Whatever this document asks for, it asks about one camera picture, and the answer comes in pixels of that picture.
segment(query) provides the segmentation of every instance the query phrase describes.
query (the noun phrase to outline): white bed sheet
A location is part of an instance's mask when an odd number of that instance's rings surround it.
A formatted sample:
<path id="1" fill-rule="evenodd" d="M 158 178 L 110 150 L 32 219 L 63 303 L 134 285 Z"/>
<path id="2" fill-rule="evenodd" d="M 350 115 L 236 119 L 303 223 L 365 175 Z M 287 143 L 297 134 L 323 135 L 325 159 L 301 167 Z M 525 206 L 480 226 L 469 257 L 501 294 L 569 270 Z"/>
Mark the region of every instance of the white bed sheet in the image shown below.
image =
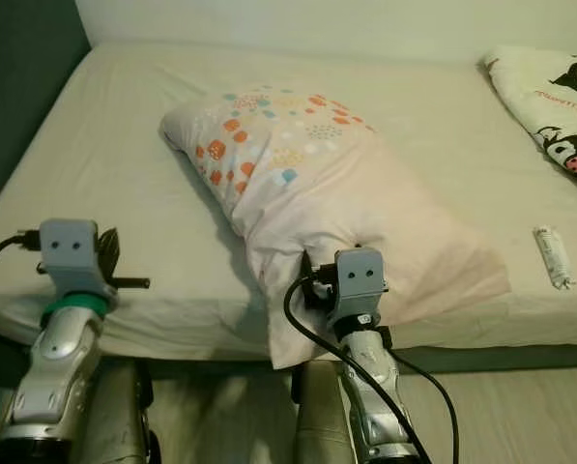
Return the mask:
<path id="1" fill-rule="evenodd" d="M 0 240 L 45 218 L 117 226 L 122 291 L 102 348 L 164 359 L 268 357 L 264 299 L 215 200 L 158 134 L 176 102 L 252 80 L 305 81 L 385 134 L 459 216 L 502 252 L 513 293 L 395 328 L 395 346 L 577 343 L 577 286 L 554 289 L 532 236 L 557 226 L 577 278 L 577 185 L 543 160 L 477 70 L 107 43 L 73 74 L 0 196 Z M 0 334 L 29 343 L 52 288 L 39 254 L 0 256 Z"/>

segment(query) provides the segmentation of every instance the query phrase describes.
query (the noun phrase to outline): pillow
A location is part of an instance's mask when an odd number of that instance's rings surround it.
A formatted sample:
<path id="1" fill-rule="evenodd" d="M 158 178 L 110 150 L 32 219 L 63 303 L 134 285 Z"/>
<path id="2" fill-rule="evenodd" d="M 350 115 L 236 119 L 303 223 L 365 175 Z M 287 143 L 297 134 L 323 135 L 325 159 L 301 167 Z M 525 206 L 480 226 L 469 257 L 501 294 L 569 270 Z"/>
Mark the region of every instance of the pillow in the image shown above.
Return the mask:
<path id="1" fill-rule="evenodd" d="M 362 117 L 331 97 L 269 85 L 180 104 L 161 123 L 245 238 L 268 299 L 275 368 L 316 355 L 282 312 L 303 251 L 314 265 L 339 249 L 379 249 L 395 325 L 508 291 L 505 267 L 476 231 L 437 205 Z M 322 314 L 293 310 L 325 334 Z"/>
<path id="2" fill-rule="evenodd" d="M 511 113 L 551 160 L 577 178 L 577 55 L 499 46 L 484 62 Z"/>

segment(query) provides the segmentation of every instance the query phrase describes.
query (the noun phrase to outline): bed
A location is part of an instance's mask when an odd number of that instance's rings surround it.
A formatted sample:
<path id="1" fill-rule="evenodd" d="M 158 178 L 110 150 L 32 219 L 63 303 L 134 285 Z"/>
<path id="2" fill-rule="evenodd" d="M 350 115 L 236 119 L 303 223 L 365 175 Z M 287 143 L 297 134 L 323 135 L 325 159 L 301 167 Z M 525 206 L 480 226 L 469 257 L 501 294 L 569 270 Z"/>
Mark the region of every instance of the bed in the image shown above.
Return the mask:
<path id="1" fill-rule="evenodd" d="M 159 135 L 176 102 L 261 75 L 324 85 L 360 108 L 505 259 L 511 293 L 395 327 L 397 348 L 577 345 L 577 285 L 551 285 L 532 235 L 536 225 L 557 226 L 577 279 L 577 182 L 541 159 L 474 66 L 103 43 L 73 73 L 1 193 L 0 240 L 53 217 L 118 227 L 120 274 L 149 276 L 152 286 L 122 292 L 101 338 L 106 353 L 268 358 L 264 298 L 241 239 Z M 364 75 L 366 84 L 356 85 Z M 0 256 L 0 334 L 24 344 L 37 335 L 52 295 L 34 272 L 38 260 L 15 249 Z"/>

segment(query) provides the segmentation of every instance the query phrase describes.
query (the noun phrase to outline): floor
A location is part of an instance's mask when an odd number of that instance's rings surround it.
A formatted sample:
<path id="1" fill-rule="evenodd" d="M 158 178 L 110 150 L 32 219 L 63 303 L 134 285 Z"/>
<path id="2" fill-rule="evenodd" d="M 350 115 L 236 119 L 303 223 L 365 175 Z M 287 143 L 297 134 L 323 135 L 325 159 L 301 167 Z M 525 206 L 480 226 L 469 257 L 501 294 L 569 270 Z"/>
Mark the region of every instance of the floor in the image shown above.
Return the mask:
<path id="1" fill-rule="evenodd" d="M 289 376 L 179 374 L 155 382 L 150 422 L 164 464 L 288 464 L 297 411 Z M 462 463 L 577 462 L 577 369 L 446 374 Z M 405 403 L 435 464 L 451 462 L 443 400 L 425 380 L 403 376 Z"/>

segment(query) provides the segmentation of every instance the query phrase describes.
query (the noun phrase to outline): white wall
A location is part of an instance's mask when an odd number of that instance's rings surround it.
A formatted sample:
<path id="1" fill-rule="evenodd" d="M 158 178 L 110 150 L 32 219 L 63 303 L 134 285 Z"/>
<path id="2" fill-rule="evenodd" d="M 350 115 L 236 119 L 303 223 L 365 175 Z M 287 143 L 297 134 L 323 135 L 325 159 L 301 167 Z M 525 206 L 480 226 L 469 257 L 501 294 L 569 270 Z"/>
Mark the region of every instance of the white wall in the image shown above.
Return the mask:
<path id="1" fill-rule="evenodd" d="M 476 61 L 495 44 L 577 53 L 577 0 L 76 0 L 92 44 L 186 41 Z"/>

